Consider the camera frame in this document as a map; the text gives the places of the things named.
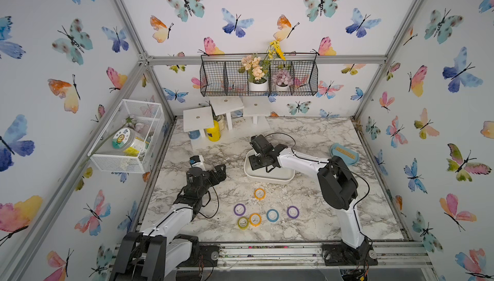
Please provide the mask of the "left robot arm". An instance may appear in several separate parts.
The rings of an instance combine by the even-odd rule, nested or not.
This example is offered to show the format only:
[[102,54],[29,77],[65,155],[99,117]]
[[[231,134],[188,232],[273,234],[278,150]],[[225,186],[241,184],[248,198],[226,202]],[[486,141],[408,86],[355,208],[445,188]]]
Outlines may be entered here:
[[109,280],[165,280],[176,268],[198,268],[178,280],[202,280],[205,268],[214,269],[217,247],[202,247],[196,236],[180,231],[205,207],[203,197],[226,179],[226,166],[205,170],[194,165],[186,172],[187,184],[170,210],[155,225],[130,232],[120,244]]

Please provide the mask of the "purple tape roll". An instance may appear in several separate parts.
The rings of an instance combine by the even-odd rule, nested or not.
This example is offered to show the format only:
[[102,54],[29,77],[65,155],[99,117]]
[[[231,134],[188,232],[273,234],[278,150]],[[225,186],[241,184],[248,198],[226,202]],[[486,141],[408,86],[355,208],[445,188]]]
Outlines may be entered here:
[[246,206],[242,203],[238,203],[234,206],[234,214],[238,217],[244,216],[246,213]]
[[300,211],[296,206],[288,206],[286,210],[287,216],[291,219],[297,219],[300,215]]

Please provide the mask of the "yellow-green tape roll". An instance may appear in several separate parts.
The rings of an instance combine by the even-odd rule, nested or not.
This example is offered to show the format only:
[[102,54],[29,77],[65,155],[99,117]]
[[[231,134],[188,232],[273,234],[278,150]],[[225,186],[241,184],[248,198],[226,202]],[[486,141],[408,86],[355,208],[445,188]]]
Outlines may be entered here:
[[238,220],[237,220],[237,226],[241,229],[241,230],[246,230],[249,228],[249,225],[250,225],[250,221],[247,217],[240,217]]

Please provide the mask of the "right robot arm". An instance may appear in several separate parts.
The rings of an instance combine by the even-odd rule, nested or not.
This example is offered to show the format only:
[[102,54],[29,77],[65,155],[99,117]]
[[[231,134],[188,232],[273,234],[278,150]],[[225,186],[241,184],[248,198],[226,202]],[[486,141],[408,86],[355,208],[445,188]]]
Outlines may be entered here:
[[255,151],[249,157],[253,170],[290,169],[316,178],[324,201],[337,211],[342,240],[322,246],[326,266],[360,266],[378,264],[373,241],[362,231],[358,216],[358,182],[339,156],[322,159],[299,153],[287,145],[272,145],[263,135],[253,136],[250,145]]

